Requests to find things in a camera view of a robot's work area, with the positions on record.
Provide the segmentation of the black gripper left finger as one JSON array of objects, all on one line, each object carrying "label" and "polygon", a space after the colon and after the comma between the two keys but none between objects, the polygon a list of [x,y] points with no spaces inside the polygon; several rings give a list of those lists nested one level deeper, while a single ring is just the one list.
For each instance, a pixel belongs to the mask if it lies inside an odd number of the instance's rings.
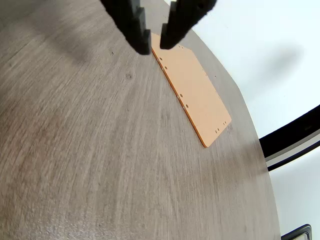
[{"label": "black gripper left finger", "polygon": [[101,0],[108,15],[129,45],[140,55],[151,53],[151,31],[139,0]]}]

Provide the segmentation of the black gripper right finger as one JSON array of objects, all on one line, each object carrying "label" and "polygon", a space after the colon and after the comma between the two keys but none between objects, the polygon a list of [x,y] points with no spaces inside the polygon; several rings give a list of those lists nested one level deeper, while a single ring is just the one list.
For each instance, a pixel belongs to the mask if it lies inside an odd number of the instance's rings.
[{"label": "black gripper right finger", "polygon": [[175,47],[209,11],[216,0],[176,0],[170,3],[167,23],[162,25],[160,48]]}]

